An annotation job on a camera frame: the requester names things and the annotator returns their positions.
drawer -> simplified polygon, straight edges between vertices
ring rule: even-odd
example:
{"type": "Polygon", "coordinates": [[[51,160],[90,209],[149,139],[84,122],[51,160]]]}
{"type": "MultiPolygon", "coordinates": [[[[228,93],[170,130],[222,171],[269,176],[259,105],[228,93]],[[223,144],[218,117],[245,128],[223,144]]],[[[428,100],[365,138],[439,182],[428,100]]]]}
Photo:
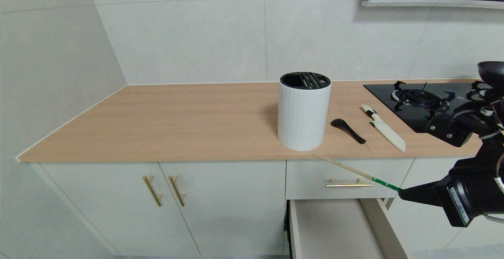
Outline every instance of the drawer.
{"type": "MultiPolygon", "coordinates": [[[[413,158],[338,160],[385,182],[399,186],[408,172],[413,158]]],[[[371,183],[358,174],[322,160],[287,161],[285,198],[343,199],[343,198],[393,198],[396,191],[371,183]],[[353,185],[361,178],[368,185],[353,185]],[[330,184],[350,184],[339,187],[330,184]]]]}
{"type": "Polygon", "coordinates": [[[289,201],[293,259],[412,259],[379,199],[289,201]]]}

white knife block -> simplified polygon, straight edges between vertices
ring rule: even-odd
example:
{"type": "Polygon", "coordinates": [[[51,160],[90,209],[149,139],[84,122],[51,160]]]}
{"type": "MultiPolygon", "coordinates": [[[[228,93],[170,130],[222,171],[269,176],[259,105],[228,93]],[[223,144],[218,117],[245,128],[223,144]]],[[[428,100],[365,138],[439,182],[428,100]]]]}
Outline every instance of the white knife block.
{"type": "Polygon", "coordinates": [[[309,151],[322,144],[331,80],[311,72],[280,78],[278,139],[289,149],[309,151]]]}

wooden stick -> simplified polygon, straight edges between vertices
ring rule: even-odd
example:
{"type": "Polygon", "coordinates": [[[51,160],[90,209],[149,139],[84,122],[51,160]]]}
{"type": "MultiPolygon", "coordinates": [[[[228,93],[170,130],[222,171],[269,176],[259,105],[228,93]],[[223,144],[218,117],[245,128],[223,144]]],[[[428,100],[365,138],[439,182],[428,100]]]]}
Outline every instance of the wooden stick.
{"type": "Polygon", "coordinates": [[[365,178],[367,178],[368,180],[373,180],[373,177],[372,177],[372,176],[370,176],[370,175],[369,175],[369,174],[367,174],[367,173],[363,173],[362,171],[356,170],[356,169],[351,168],[351,167],[349,167],[349,166],[345,166],[344,164],[339,163],[339,162],[337,162],[337,161],[333,161],[333,160],[329,159],[328,157],[324,157],[324,156],[322,156],[322,155],[317,155],[317,154],[313,154],[313,155],[314,155],[315,157],[318,157],[319,159],[323,159],[323,160],[325,160],[325,161],[328,161],[328,162],[330,162],[331,164],[335,164],[335,165],[337,165],[337,166],[339,166],[339,167],[342,167],[342,168],[344,168],[344,169],[346,169],[346,170],[349,170],[349,171],[351,171],[351,172],[353,172],[353,173],[357,173],[358,175],[360,175],[360,176],[362,176],[362,177],[365,177],[365,178]]]}
{"type": "Polygon", "coordinates": [[[314,155],[315,157],[318,157],[318,158],[320,158],[320,159],[323,159],[323,160],[325,160],[325,161],[328,161],[328,162],[330,162],[331,164],[335,164],[335,165],[337,165],[337,166],[339,166],[339,167],[342,167],[342,168],[344,168],[344,169],[346,169],[346,170],[349,170],[349,171],[351,171],[351,172],[353,172],[353,173],[355,173],[355,174],[358,174],[358,175],[360,175],[360,176],[362,176],[362,177],[365,177],[365,178],[367,178],[368,180],[371,180],[371,181],[374,181],[374,182],[376,182],[376,183],[378,183],[378,184],[381,184],[381,185],[383,185],[384,187],[388,187],[388,188],[393,189],[393,190],[395,190],[395,191],[401,191],[401,190],[402,190],[402,189],[400,189],[399,187],[396,187],[395,185],[392,185],[392,184],[390,184],[390,183],[388,183],[388,182],[385,182],[385,181],[383,181],[383,180],[381,180],[381,179],[378,179],[378,178],[376,178],[376,177],[372,177],[372,176],[370,176],[370,175],[369,175],[369,174],[367,174],[367,173],[363,173],[362,171],[358,171],[358,170],[356,170],[356,169],[354,169],[354,168],[351,168],[351,167],[349,167],[349,166],[345,166],[345,165],[344,165],[344,164],[342,164],[342,163],[339,163],[339,162],[337,162],[337,161],[333,161],[333,160],[331,160],[331,159],[329,159],[329,158],[327,158],[327,157],[324,157],[324,156],[322,156],[322,155],[317,155],[317,154],[313,154],[313,155],[314,155]]]}

green tape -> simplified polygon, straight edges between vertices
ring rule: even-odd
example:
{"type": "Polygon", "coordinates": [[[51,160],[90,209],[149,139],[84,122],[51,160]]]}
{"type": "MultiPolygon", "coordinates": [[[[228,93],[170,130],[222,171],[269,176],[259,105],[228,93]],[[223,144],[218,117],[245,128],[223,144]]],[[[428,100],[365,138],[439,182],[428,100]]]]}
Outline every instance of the green tape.
{"type": "Polygon", "coordinates": [[[392,185],[392,184],[390,184],[390,183],[387,183],[387,182],[385,182],[385,181],[383,181],[383,180],[381,180],[381,179],[378,179],[378,178],[376,178],[376,177],[373,177],[373,179],[372,179],[372,180],[373,180],[374,182],[376,182],[376,183],[379,183],[379,184],[383,185],[384,187],[388,187],[388,188],[390,188],[390,189],[394,189],[395,191],[401,191],[401,190],[402,190],[402,189],[400,189],[399,187],[396,187],[395,185],[392,185]]]}

wooden countertop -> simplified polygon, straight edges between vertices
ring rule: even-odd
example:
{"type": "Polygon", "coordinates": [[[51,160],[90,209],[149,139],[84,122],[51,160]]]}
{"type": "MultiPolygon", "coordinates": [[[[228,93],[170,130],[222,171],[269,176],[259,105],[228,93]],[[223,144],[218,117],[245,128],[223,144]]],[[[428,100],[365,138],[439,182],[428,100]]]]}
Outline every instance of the wooden countertop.
{"type": "MultiPolygon", "coordinates": [[[[474,80],[430,80],[435,83],[474,80]]],[[[473,155],[476,136],[456,148],[415,133],[362,85],[334,81],[324,142],[297,152],[277,139],[278,83],[130,85],[90,108],[19,156],[22,162],[163,162],[473,155]],[[405,141],[400,152],[374,129],[361,104],[373,107],[405,141]],[[329,122],[342,118],[366,144],[329,122]]]]}

